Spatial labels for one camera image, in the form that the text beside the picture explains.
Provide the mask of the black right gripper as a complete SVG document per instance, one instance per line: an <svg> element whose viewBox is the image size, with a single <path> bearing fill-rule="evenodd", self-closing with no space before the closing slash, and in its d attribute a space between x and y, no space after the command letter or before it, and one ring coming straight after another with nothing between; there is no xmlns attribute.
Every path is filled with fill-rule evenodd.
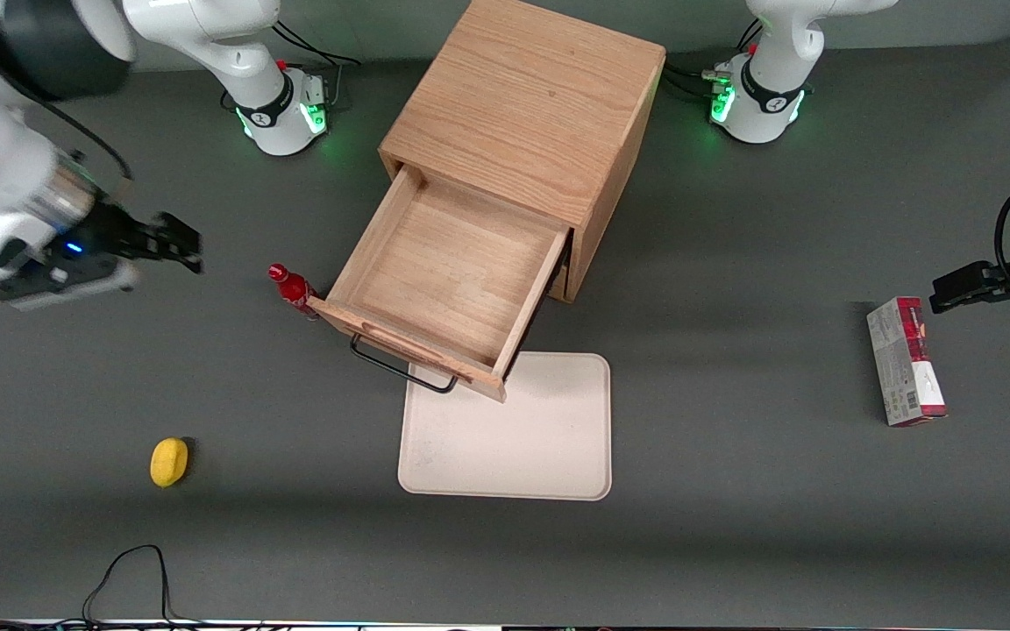
<svg viewBox="0 0 1010 631"><path fill-rule="evenodd" d="M96 201L78 224L56 237L57 254L180 262L193 274L203 273L201 249L201 233L172 213L157 213L152 225L108 200Z"/></svg>

